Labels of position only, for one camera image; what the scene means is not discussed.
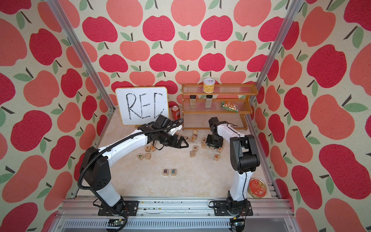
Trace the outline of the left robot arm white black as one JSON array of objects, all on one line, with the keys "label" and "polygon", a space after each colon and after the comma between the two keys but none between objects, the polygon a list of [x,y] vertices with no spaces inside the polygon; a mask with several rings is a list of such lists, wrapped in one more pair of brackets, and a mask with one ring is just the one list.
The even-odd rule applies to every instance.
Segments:
[{"label": "left robot arm white black", "polygon": [[139,126],[133,133],[111,145],[88,148],[80,167],[77,181],[79,189],[91,191],[113,215],[126,218],[128,210],[111,181],[111,167],[132,151],[154,142],[163,147],[188,148],[186,140],[175,134],[182,129],[183,123],[183,119],[170,120],[160,115],[155,121]]}]

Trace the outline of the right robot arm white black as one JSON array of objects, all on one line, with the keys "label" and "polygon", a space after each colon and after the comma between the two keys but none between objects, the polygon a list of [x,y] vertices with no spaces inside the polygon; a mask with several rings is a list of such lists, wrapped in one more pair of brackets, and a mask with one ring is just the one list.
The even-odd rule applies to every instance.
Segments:
[{"label": "right robot arm white black", "polygon": [[260,166],[256,139],[251,134],[237,131],[233,124],[220,121],[217,117],[209,120],[209,126],[212,134],[206,139],[208,147],[222,148],[224,141],[230,144],[230,162],[235,174],[226,199],[227,212],[233,216],[240,216],[243,212],[251,216],[253,212],[247,200],[247,189],[253,172]]}]

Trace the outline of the wooden block letter R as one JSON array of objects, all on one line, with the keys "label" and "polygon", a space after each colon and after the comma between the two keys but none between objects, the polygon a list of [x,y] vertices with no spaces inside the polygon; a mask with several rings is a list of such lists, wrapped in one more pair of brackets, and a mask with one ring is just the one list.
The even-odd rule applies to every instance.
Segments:
[{"label": "wooden block letter R", "polygon": [[170,176],[171,175],[170,172],[171,172],[170,169],[164,169],[163,175]]}]

